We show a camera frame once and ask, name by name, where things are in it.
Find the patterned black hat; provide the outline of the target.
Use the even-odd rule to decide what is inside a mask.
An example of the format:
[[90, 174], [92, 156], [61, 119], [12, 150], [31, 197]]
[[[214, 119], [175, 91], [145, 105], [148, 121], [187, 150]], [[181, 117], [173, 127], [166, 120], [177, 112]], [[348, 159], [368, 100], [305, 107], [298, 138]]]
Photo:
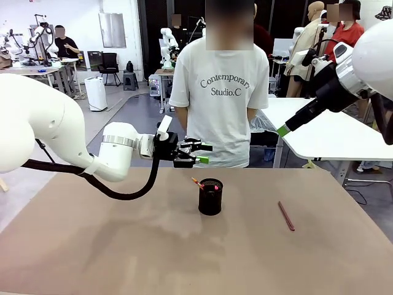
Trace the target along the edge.
[[390, 20], [392, 18], [392, 7], [383, 6], [381, 11], [375, 15], [375, 18], [380, 21]]

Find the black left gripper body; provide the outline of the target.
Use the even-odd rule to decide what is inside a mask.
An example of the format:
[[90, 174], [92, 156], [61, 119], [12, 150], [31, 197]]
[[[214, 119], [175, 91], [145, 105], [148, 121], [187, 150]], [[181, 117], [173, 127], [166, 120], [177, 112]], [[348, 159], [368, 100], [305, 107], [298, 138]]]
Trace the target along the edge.
[[168, 132], [168, 138], [156, 134], [154, 137], [153, 159], [173, 161], [177, 156], [177, 144], [179, 142], [177, 133]]

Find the black mesh pen holder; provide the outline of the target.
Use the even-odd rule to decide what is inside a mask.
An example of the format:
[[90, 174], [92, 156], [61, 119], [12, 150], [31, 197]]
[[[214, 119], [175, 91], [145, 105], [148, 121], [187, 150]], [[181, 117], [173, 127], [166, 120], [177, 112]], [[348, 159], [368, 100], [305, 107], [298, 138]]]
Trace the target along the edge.
[[215, 216], [222, 209], [222, 190], [224, 185], [215, 178], [205, 178], [200, 181], [204, 185], [204, 189], [199, 190], [198, 209], [200, 213], [207, 216]]

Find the dark red pen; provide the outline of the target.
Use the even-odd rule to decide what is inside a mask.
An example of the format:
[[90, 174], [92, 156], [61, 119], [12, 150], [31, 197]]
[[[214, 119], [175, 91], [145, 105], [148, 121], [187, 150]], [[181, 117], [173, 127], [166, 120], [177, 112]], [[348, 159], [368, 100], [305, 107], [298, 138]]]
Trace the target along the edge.
[[294, 227], [292, 221], [290, 220], [289, 215], [287, 214], [287, 212], [286, 212], [286, 210], [285, 210], [285, 208], [284, 208], [284, 206], [283, 206], [281, 201], [278, 202], [278, 207], [279, 207], [279, 209], [280, 209], [280, 211], [281, 211], [281, 213], [283, 215], [283, 218], [284, 218], [284, 220], [285, 220], [289, 230], [294, 232], [295, 231], [295, 227]]

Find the white air purifier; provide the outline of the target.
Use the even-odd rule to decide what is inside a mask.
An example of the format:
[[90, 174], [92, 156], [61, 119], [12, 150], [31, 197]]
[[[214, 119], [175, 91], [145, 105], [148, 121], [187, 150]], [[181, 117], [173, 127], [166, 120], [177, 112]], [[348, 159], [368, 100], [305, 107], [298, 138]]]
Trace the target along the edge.
[[107, 99], [103, 78], [89, 77], [84, 82], [90, 111], [105, 111], [107, 109]]

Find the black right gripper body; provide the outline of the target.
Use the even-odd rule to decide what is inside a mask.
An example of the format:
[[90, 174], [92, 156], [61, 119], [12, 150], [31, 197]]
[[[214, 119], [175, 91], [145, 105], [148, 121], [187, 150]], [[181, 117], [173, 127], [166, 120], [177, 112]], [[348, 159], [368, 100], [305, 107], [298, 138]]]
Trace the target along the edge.
[[358, 97], [348, 92], [341, 84], [335, 71], [335, 64], [329, 63], [314, 77], [316, 94], [316, 110], [323, 112], [340, 112], [358, 100]]

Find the white-legged work table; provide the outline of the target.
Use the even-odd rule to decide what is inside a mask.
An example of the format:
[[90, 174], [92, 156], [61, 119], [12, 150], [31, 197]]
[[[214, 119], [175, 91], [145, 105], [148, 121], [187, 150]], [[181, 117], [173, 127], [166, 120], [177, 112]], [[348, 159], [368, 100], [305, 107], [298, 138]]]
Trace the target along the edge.
[[25, 66], [0, 69], [0, 74], [18, 74], [27, 76], [39, 82], [49, 85], [64, 93], [64, 87], [61, 81], [60, 68], [45, 66]]

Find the person in white t-shirt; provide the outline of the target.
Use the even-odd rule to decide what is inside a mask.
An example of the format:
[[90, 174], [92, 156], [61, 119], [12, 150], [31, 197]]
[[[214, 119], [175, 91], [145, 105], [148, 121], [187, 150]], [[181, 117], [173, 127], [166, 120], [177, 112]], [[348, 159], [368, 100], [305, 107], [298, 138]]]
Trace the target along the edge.
[[213, 146], [211, 167], [245, 168], [247, 108], [268, 107], [269, 62], [254, 44], [254, 0], [206, 0], [206, 34], [179, 53], [169, 99], [188, 109], [189, 138]]

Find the black office chair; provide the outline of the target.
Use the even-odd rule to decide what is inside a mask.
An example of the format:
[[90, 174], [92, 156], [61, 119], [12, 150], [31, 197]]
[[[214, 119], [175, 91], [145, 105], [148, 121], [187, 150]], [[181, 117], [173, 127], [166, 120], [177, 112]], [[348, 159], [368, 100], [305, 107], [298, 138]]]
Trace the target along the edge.
[[117, 63], [117, 54], [116, 53], [107, 53], [104, 52], [101, 55], [102, 62], [98, 65], [98, 71], [101, 74], [101, 77], [106, 75], [105, 85], [107, 85], [107, 80], [110, 74], [113, 75], [115, 80], [115, 86], [118, 87], [121, 85], [121, 81], [118, 77], [119, 64]]

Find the dark grey stool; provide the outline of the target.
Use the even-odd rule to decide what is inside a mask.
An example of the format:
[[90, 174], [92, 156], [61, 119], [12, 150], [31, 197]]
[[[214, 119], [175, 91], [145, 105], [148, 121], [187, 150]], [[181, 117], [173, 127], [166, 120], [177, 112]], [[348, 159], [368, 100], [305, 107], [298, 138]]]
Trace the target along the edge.
[[136, 91], [139, 88], [136, 74], [134, 72], [123, 72], [123, 90]]

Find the person in black shirt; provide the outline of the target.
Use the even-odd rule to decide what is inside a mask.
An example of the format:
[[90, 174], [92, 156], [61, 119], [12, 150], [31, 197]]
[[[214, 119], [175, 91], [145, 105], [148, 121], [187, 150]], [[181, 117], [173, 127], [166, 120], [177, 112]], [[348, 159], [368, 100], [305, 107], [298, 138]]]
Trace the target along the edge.
[[55, 26], [55, 45], [58, 47], [59, 58], [78, 58], [80, 54], [74, 40], [65, 35], [65, 28], [62, 25]]

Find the white desk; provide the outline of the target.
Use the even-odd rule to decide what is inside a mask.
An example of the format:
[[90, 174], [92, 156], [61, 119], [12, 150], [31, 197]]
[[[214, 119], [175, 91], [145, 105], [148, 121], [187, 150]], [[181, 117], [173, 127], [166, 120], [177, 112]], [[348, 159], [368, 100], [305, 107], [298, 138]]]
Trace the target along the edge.
[[273, 166], [280, 167], [282, 144], [305, 160], [338, 161], [333, 177], [344, 184], [352, 161], [393, 161], [393, 146], [380, 133], [343, 112], [324, 111], [294, 132], [278, 138]]

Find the clear plastic bag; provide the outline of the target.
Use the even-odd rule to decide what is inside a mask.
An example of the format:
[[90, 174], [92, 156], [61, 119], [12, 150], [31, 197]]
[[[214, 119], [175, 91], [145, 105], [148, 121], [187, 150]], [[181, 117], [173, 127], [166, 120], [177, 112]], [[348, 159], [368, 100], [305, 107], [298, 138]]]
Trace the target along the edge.
[[258, 109], [255, 117], [250, 122], [251, 133], [273, 132], [277, 134], [273, 124], [264, 115], [261, 109]]

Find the brown-top robot table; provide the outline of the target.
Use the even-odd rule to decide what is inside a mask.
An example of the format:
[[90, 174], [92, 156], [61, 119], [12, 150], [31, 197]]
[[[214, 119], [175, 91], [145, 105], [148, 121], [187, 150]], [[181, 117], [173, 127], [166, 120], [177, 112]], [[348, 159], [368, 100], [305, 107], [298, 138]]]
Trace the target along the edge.
[[173, 108], [169, 105], [169, 99], [173, 87], [173, 69], [158, 69], [155, 72], [158, 77], [158, 90], [160, 94], [160, 114], [173, 112]]

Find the mannequin in beige coat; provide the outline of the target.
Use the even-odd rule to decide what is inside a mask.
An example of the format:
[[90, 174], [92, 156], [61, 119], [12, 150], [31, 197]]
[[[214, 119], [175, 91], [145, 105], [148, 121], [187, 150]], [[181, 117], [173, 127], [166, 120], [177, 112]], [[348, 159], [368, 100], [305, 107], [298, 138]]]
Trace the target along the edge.
[[317, 41], [321, 23], [321, 13], [325, 4], [322, 1], [314, 1], [308, 6], [308, 20], [310, 23], [305, 26], [303, 32], [294, 43], [289, 62], [284, 71], [284, 75], [289, 78], [287, 89], [288, 98], [299, 97], [303, 86], [309, 81], [311, 76], [311, 66], [293, 65], [292, 60], [297, 52], [311, 48]]

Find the lit computer tower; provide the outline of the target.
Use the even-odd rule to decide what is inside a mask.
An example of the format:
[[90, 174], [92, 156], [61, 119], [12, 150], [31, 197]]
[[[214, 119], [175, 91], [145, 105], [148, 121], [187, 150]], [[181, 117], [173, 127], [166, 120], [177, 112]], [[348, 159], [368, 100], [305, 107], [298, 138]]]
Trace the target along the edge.
[[156, 74], [149, 76], [149, 95], [151, 97], [161, 97], [161, 77]]

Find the person right forearm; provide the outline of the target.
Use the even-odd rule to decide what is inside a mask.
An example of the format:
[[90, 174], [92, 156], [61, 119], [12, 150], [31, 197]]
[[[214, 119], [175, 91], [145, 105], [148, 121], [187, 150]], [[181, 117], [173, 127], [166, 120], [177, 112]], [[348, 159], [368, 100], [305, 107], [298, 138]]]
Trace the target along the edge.
[[175, 112], [176, 112], [177, 118], [179, 119], [181, 127], [186, 132], [187, 131], [188, 109], [175, 107]]

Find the person in dark red shirt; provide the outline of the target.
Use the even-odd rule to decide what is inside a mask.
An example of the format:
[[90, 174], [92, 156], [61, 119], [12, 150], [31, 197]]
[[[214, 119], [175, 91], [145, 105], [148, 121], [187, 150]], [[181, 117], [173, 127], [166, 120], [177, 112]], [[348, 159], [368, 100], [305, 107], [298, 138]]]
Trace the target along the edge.
[[268, 31], [254, 23], [254, 44], [260, 47], [269, 57], [273, 53], [273, 40]]

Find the metal wall panel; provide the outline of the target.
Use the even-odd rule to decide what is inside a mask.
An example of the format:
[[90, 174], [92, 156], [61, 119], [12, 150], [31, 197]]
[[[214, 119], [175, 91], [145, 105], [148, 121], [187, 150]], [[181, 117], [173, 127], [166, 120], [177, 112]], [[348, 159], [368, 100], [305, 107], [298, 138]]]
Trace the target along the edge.
[[104, 48], [126, 48], [123, 14], [99, 13]]

